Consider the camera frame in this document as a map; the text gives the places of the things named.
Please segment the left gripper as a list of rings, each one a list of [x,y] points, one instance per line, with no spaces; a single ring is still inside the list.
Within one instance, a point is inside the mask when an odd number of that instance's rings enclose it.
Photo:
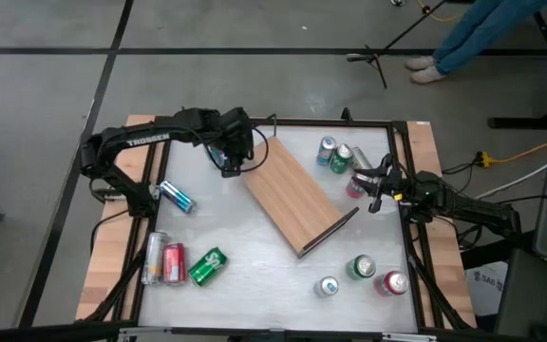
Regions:
[[[243,107],[235,107],[219,119],[220,136],[214,142],[217,164],[221,166],[221,177],[234,178],[243,172],[245,160],[254,158],[252,124]]]

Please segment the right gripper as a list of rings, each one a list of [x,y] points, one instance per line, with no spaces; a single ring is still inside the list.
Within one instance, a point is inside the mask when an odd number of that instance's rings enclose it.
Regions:
[[[396,201],[410,200],[411,180],[406,177],[402,168],[390,168],[392,162],[393,156],[388,153],[383,156],[377,167],[368,169],[363,173],[366,181],[371,183],[380,182],[381,187],[381,189],[377,188],[368,192],[368,195],[372,198],[372,203],[368,207],[368,211],[371,214],[376,214],[380,211],[382,194],[393,198],[395,194],[401,193],[403,198]]]

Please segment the red Fanta can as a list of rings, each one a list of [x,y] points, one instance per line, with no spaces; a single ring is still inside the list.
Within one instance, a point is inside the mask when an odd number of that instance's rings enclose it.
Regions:
[[[186,280],[185,248],[182,243],[169,243],[163,249],[163,277],[168,285],[178,285]]]
[[[389,271],[374,279],[375,290],[379,295],[403,295],[409,289],[407,276],[400,271]]]
[[[362,196],[365,195],[366,191],[358,182],[355,181],[354,178],[357,178],[359,181],[366,181],[366,182],[370,182],[371,178],[358,173],[354,173],[352,177],[349,179],[349,183],[346,186],[347,194],[351,198],[360,199]]]

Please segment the green Sprite can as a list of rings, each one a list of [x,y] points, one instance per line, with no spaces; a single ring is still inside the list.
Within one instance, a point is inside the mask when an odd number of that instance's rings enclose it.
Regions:
[[[206,286],[226,266],[228,257],[218,248],[212,248],[205,253],[190,269],[189,277],[199,286]]]
[[[359,255],[348,261],[346,273],[353,279],[368,279],[376,273],[376,263],[368,255]]]
[[[341,143],[332,153],[330,158],[330,170],[336,174],[343,174],[350,166],[353,159],[351,148]]]

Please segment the blue silver energy drink can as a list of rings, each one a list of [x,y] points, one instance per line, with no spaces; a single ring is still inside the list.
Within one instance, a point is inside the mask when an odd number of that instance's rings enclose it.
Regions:
[[[184,214],[191,214],[197,203],[173,183],[164,180],[159,185],[160,194],[171,200]]]
[[[333,276],[324,276],[314,283],[313,290],[319,297],[330,297],[337,294],[339,283]]]
[[[332,136],[323,137],[319,143],[316,162],[320,165],[329,165],[336,148],[337,142]]]

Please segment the black tripod stand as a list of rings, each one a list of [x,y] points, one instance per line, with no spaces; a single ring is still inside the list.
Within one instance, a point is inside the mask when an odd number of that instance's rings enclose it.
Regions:
[[[403,39],[407,34],[409,34],[413,29],[415,29],[418,25],[420,25],[426,18],[433,15],[433,13],[441,7],[443,4],[445,4],[448,0],[441,0],[437,5],[434,7],[425,6],[422,8],[422,16],[417,19],[413,24],[411,24],[408,28],[406,28],[404,31],[402,31],[398,36],[396,36],[394,39],[392,39],[386,46],[384,46],[381,50],[375,51],[374,49],[370,48],[368,45],[366,45],[367,52],[363,54],[357,54],[357,53],[350,53],[346,55],[346,60],[349,63],[357,63],[357,62],[365,62],[370,67],[374,68],[378,71],[381,82],[383,84],[384,89],[387,89],[387,80],[383,72],[383,68],[380,62],[380,59],[387,55],[388,51],[396,45],[401,39]]]

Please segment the white labelled box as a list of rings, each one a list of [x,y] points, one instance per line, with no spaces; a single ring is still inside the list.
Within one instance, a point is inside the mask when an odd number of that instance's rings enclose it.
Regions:
[[[468,291],[476,316],[498,312],[507,270],[508,264],[505,261],[498,261],[465,271]]]

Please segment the person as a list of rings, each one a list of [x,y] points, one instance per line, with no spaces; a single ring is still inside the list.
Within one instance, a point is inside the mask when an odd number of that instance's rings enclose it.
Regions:
[[[476,0],[431,55],[406,61],[410,81],[427,85],[444,79],[545,7],[547,0]]]

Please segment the dark grey cabinet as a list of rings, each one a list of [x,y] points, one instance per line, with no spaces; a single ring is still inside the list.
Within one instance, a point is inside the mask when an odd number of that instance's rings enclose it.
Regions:
[[[547,261],[522,250],[512,252],[494,332],[547,337]]]

